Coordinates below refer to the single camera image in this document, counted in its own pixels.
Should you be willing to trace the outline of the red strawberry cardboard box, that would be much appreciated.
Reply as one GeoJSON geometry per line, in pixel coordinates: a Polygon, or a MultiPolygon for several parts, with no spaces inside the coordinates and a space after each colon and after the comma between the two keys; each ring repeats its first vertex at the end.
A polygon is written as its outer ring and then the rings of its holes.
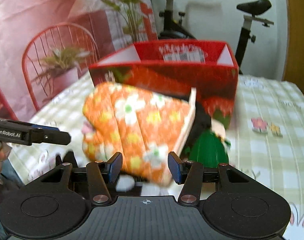
{"type": "Polygon", "coordinates": [[[228,43],[194,39],[134,43],[89,66],[94,85],[112,81],[164,95],[187,96],[229,128],[239,67],[228,43]]]}

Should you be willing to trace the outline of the orange floral oven mitt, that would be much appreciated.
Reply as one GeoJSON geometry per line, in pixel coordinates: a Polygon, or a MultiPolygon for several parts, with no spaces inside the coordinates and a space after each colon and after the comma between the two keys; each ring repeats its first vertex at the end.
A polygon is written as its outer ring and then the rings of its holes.
{"type": "Polygon", "coordinates": [[[100,83],[86,97],[89,123],[82,149],[91,161],[123,155],[121,170],[168,186],[168,153],[180,155],[195,118],[196,89],[187,101],[120,83],[100,83]]]}

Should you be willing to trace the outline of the black eye mask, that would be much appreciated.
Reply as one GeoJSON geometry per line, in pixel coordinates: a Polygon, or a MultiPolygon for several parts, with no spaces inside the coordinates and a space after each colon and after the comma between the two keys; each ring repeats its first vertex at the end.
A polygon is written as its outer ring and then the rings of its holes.
{"type": "Polygon", "coordinates": [[[205,112],[201,103],[195,103],[195,118],[191,127],[191,131],[183,147],[182,154],[189,155],[196,140],[203,131],[210,129],[212,126],[211,117],[205,112]]]}

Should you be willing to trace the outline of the wooden door panel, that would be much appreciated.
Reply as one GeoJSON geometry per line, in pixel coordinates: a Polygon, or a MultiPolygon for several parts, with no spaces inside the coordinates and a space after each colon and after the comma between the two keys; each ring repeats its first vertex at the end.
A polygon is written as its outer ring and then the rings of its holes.
{"type": "Polygon", "coordinates": [[[288,0],[288,53],[284,80],[304,93],[304,0],[288,0]]]}

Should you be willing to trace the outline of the green knitted pouch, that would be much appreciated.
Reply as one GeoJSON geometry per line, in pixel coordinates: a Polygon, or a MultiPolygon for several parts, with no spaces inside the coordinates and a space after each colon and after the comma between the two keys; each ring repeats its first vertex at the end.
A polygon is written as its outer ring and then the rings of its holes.
{"type": "Polygon", "coordinates": [[[189,150],[188,160],[201,163],[206,168],[217,168],[220,163],[229,164],[231,143],[211,130],[201,133],[189,150]]]}

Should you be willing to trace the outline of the black exercise bike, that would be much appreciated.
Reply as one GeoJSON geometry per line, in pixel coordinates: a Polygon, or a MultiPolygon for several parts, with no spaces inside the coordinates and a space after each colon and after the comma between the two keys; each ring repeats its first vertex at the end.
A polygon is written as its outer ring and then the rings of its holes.
{"type": "Polygon", "coordinates": [[[277,51],[273,0],[152,0],[159,38],[223,40],[241,72],[272,77],[277,51]]]}

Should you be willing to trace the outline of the printed red backdrop cloth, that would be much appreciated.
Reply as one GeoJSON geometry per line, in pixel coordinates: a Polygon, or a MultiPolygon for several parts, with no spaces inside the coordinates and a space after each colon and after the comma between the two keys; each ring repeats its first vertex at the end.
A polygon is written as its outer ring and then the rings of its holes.
{"type": "Polygon", "coordinates": [[[150,0],[0,0],[0,119],[29,120],[89,65],[155,38],[150,0]]]}

